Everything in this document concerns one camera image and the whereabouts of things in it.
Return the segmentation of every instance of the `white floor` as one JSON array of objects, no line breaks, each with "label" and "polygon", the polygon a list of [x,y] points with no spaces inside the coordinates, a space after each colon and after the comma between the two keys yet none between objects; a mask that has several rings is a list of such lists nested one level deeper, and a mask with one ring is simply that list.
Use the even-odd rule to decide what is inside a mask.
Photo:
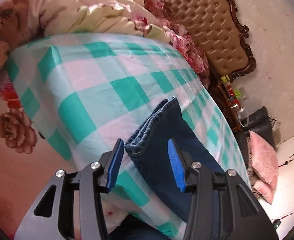
[{"label": "white floor", "polygon": [[245,88],[249,113],[266,106],[288,140],[294,136],[294,0],[235,1],[240,22],[249,27],[257,68],[234,85]]},{"label": "white floor", "polygon": [[281,219],[277,229],[279,239],[283,239],[294,225],[294,137],[282,143],[277,152],[279,165],[292,160],[279,168],[277,191],[273,204],[260,200],[271,220]]}]

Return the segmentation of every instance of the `silver bolt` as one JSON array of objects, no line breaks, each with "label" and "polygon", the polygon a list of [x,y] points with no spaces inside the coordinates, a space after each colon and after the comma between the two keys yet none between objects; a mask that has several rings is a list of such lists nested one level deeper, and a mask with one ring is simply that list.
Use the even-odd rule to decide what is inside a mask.
[{"label": "silver bolt", "polygon": [[236,172],[235,170],[233,170],[233,169],[228,170],[227,173],[228,173],[228,175],[231,176],[231,177],[234,177],[234,176],[236,176],[236,174],[237,174],[237,172]]},{"label": "silver bolt", "polygon": [[195,168],[195,169],[199,169],[199,168],[201,167],[201,163],[200,163],[200,162],[193,162],[193,163],[191,164],[191,166],[192,166],[193,168]]},{"label": "silver bolt", "polygon": [[100,167],[100,163],[98,163],[98,162],[94,162],[94,163],[92,163],[92,164],[90,165],[90,167],[91,167],[93,170],[98,169],[98,168]]},{"label": "silver bolt", "polygon": [[57,177],[63,177],[64,175],[65,175],[65,171],[63,171],[63,170],[59,170],[56,172]]}]

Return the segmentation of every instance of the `checkered tablecloth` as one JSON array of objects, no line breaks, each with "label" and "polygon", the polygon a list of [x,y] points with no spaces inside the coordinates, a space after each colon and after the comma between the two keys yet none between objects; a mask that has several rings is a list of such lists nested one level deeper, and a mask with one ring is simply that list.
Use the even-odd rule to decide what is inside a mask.
[{"label": "checkered tablecloth", "polygon": [[[224,170],[235,169],[249,184],[225,118],[170,45],[118,34],[58,35],[14,50],[7,69],[36,128],[79,170],[117,138],[126,141],[164,98],[176,96],[202,144]],[[170,238],[183,238],[186,223],[151,191],[126,153],[116,187],[103,198]]]}]

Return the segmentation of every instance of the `brown leather headboard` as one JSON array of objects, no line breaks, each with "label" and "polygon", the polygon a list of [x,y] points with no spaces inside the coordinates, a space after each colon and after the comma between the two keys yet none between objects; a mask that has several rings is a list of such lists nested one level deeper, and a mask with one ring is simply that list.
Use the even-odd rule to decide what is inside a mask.
[{"label": "brown leather headboard", "polygon": [[239,23],[234,0],[165,1],[221,76],[236,78],[256,68],[255,58],[244,41],[249,29]]}]

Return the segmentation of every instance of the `ornate wood carving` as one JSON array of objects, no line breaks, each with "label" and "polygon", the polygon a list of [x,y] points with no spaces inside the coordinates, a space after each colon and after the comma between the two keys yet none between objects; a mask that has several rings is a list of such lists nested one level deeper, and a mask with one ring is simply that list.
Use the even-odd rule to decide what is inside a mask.
[{"label": "ornate wood carving", "polygon": [[252,55],[250,46],[248,44],[246,44],[246,42],[245,42],[245,39],[249,37],[249,34],[248,34],[249,28],[246,25],[242,26],[240,24],[240,22],[238,21],[238,18],[236,15],[236,12],[238,11],[237,6],[236,6],[236,2],[234,0],[227,0],[227,1],[229,2],[231,17],[232,17],[237,29],[240,32],[239,38],[240,38],[241,47],[244,49],[244,51],[249,59],[249,62],[245,68],[240,69],[240,70],[236,70],[229,75],[231,78],[235,79],[239,76],[244,76],[248,73],[253,72],[257,66],[257,63],[256,63],[254,56]]}]

